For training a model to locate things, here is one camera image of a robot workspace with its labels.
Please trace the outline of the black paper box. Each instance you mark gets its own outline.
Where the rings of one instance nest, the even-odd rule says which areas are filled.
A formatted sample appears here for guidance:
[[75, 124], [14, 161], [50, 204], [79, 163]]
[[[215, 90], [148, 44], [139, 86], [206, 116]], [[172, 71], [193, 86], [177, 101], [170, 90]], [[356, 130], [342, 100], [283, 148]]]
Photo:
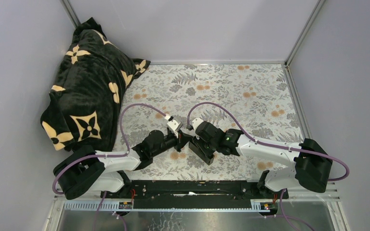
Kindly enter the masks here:
[[202, 132], [196, 135], [189, 135], [181, 132], [180, 136], [187, 141], [189, 149], [207, 165], [213, 163], [215, 150], [211, 148], [211, 141], [213, 139], [211, 134]]

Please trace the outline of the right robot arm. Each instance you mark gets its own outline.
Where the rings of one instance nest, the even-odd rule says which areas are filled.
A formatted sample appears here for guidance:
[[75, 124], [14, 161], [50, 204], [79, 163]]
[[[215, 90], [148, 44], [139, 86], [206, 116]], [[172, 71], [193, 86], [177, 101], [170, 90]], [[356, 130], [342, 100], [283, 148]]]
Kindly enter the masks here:
[[249, 138], [242, 130], [229, 129], [224, 132], [200, 118], [194, 119], [191, 126], [196, 135], [189, 143], [189, 148], [208, 165], [213, 162], [214, 152], [267, 159], [284, 165], [283, 169], [265, 170], [261, 174], [257, 192], [263, 198], [299, 186], [315, 193], [326, 191], [332, 160], [308, 153], [323, 152], [312, 139], [306, 138], [302, 143], [283, 143]]

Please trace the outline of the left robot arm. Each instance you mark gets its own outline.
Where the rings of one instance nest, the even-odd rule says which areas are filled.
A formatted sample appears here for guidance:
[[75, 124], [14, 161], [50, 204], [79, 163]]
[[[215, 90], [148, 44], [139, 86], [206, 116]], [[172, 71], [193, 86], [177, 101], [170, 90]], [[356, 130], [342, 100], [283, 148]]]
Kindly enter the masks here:
[[123, 198], [130, 193], [130, 181], [123, 171], [137, 171], [153, 163], [159, 154], [175, 149], [181, 151], [192, 139], [178, 131], [151, 131], [144, 140], [125, 152], [96, 151], [84, 145], [53, 169], [55, 179], [52, 190], [67, 200], [81, 197], [87, 192], [107, 191]]

